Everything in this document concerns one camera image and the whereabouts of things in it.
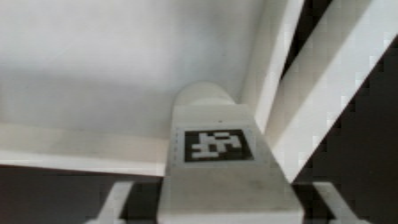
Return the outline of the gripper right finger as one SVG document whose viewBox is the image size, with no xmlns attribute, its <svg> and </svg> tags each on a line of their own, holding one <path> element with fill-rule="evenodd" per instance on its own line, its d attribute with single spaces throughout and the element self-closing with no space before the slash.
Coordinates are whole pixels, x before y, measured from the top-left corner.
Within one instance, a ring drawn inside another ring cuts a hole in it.
<svg viewBox="0 0 398 224">
<path fill-rule="evenodd" d="M 302 224 L 372 224 L 357 216 L 331 182 L 295 183 L 293 190 L 304 207 Z"/>
</svg>

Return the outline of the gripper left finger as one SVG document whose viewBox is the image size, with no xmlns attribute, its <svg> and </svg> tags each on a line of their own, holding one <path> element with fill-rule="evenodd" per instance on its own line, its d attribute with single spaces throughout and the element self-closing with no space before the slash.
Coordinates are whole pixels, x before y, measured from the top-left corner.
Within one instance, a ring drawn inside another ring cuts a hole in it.
<svg viewBox="0 0 398 224">
<path fill-rule="evenodd" d="M 160 184 L 118 181 L 94 218 L 82 224 L 157 224 Z"/>
</svg>

